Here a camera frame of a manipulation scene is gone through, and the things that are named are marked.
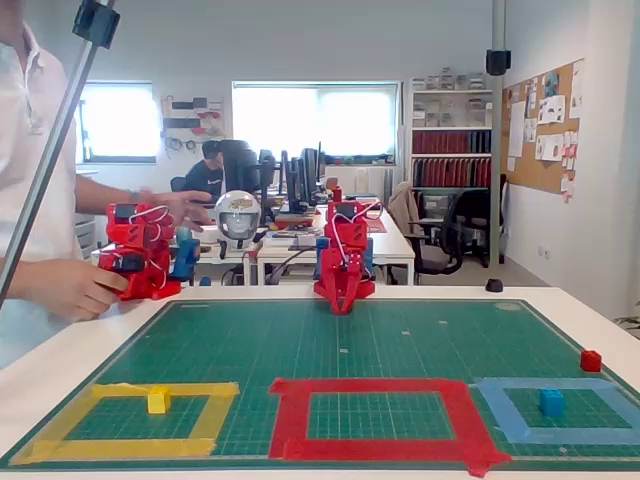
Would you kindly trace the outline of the person's left hand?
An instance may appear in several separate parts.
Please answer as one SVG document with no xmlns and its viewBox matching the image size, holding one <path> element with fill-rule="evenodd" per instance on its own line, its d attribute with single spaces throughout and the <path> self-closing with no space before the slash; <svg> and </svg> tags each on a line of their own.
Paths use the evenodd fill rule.
<svg viewBox="0 0 640 480">
<path fill-rule="evenodd" d="M 203 226 L 212 224 L 206 204 L 210 204 L 212 196 L 201 191 L 184 191 L 169 193 L 152 193 L 143 190 L 140 199 L 153 206 L 165 206 L 172 217 L 174 227 L 188 227 L 193 231 L 202 231 Z"/>
</svg>

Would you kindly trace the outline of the person's right hand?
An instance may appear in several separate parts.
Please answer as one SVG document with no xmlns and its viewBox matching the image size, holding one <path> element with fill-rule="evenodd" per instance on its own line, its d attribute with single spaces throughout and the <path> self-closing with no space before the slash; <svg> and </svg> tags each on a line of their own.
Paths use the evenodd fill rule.
<svg viewBox="0 0 640 480">
<path fill-rule="evenodd" d="M 11 293 L 73 321 L 93 320 L 117 302 L 128 281 L 82 260 L 21 262 Z"/>
</svg>

